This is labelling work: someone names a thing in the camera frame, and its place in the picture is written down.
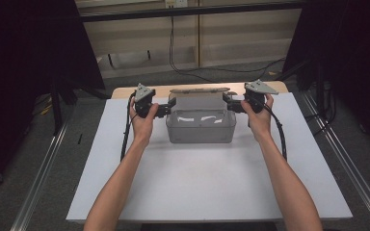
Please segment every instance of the white tabletop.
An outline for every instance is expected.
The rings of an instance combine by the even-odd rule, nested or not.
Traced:
[[[274,96],[288,163],[309,190],[321,218],[350,218],[348,205],[291,93]],[[166,98],[154,98],[166,103]],[[127,99],[107,101],[66,217],[84,222],[119,164]],[[272,134],[279,145],[276,125]],[[120,220],[130,222],[259,221],[282,218],[258,143],[237,115],[232,143],[170,143],[164,118],[154,120]]]

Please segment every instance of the black controller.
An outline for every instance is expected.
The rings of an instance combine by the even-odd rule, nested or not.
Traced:
[[[251,108],[255,113],[260,113],[263,110],[265,103],[264,93],[275,93],[278,92],[268,87],[261,81],[255,81],[251,83],[245,83],[244,93],[245,100],[249,102]],[[144,85],[139,84],[135,94],[135,110],[140,117],[146,117],[149,113],[149,109],[152,106],[152,97],[155,95],[155,90],[151,90]],[[228,95],[223,94],[223,100],[227,104],[227,109],[235,113],[245,113],[242,108],[241,100],[231,99]],[[168,104],[159,105],[157,114],[155,117],[164,117],[171,114],[171,108],[175,106],[176,98],[171,99]]]

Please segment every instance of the transparent container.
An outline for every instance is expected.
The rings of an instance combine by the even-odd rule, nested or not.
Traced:
[[[227,110],[222,92],[176,93],[174,97],[176,105],[166,120],[172,143],[232,142],[236,116]]]

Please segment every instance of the wooden surface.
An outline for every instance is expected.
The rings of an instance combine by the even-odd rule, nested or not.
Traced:
[[[274,90],[279,93],[287,93],[288,89],[285,84],[281,81],[265,82]],[[245,83],[225,83],[225,84],[199,84],[199,85],[170,85],[170,86],[147,86],[151,89],[156,90],[155,97],[168,97],[170,90],[184,90],[184,89],[209,89],[209,88],[230,88],[230,91],[234,91],[239,95],[245,93]],[[112,99],[128,98],[134,90],[134,88],[118,88],[113,91]]]

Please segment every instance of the gray carpet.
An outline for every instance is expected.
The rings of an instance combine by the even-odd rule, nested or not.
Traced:
[[[221,66],[234,69],[255,69],[267,63],[236,64]],[[282,62],[269,70],[280,71]],[[260,76],[261,72],[237,73],[218,70],[199,70],[197,75],[209,78],[214,82],[245,82]],[[275,76],[265,75],[263,81],[272,80]],[[173,71],[154,73],[129,78],[106,79],[106,90],[111,94],[118,87],[145,85],[172,85],[207,83],[194,76],[183,76]],[[295,80],[286,82],[291,91],[295,91],[296,99],[304,115],[309,115],[303,99],[295,88]],[[66,221],[66,214],[74,196],[76,186],[89,155],[93,138],[104,109],[105,101],[98,100],[85,92],[77,91],[79,101],[74,108],[63,105],[65,115],[71,111],[72,118],[68,125],[63,144],[54,160],[53,167],[42,194],[32,215],[28,230],[81,230],[82,225]],[[4,182],[0,185],[0,230],[10,230],[18,210],[33,183],[36,173],[44,158],[53,133],[53,115],[36,115],[31,123],[29,134],[17,150],[16,156],[4,172]],[[309,123],[312,131],[318,128]],[[370,184],[370,136],[360,131],[357,119],[338,100],[337,117],[332,127],[353,158],[356,166]],[[326,229],[338,230],[370,230],[370,214],[357,194],[347,173],[343,170],[335,154],[327,143],[323,133],[315,137],[330,166],[338,186],[343,192],[354,218],[336,221],[324,221]],[[140,224],[120,224],[119,230],[140,230]]]

